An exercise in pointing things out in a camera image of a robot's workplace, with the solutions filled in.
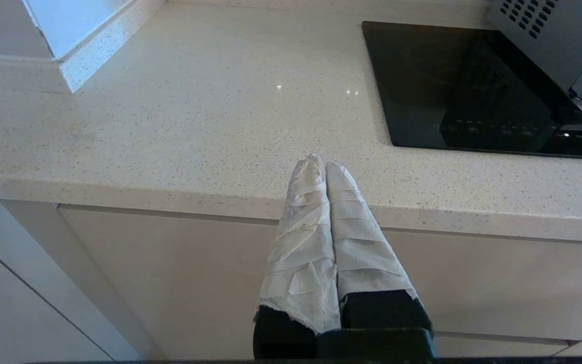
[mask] speckled countertop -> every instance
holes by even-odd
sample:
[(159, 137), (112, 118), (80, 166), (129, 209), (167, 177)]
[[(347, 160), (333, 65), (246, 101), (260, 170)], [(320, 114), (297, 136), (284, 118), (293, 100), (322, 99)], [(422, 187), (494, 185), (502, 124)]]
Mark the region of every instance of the speckled countertop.
[(386, 228), (582, 240), (582, 160), (390, 144), (363, 18), (166, 4), (75, 95), (0, 92), (0, 198), (277, 219), (317, 151)]

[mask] microwave vent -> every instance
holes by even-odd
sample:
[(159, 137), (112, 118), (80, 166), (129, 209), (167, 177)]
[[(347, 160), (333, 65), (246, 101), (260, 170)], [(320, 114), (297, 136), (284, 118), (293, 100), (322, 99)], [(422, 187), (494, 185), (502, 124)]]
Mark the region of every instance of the microwave vent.
[(533, 39), (543, 32), (559, 0), (502, 0), (500, 12)]

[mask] induction cooktop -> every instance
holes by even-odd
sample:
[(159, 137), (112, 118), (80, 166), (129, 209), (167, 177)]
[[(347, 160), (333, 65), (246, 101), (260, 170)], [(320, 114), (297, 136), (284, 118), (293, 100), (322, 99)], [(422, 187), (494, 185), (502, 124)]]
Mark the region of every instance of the induction cooktop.
[(582, 111), (496, 30), (363, 22), (398, 147), (582, 158)]

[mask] white quartz countertop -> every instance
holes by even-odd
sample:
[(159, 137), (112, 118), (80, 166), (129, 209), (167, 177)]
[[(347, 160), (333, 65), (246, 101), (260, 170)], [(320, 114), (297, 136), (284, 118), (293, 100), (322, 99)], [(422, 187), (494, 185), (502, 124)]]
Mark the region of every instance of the white quartz countertop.
[(582, 241), (582, 159), (391, 145), (363, 19), (168, 3), (76, 94), (0, 90), (0, 198), (278, 219), (316, 151), (384, 228)]

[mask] paper towel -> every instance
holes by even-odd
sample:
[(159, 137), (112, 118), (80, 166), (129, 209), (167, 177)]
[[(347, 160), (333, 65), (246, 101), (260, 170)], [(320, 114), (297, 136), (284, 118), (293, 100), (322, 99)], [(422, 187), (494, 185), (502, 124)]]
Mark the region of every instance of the paper towel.
[(268, 258), (259, 304), (286, 312), (314, 333), (340, 328), (325, 164), (298, 162)]
[(338, 298), (347, 293), (406, 290), (416, 299), (406, 271), (388, 244), (349, 171), (326, 165)]

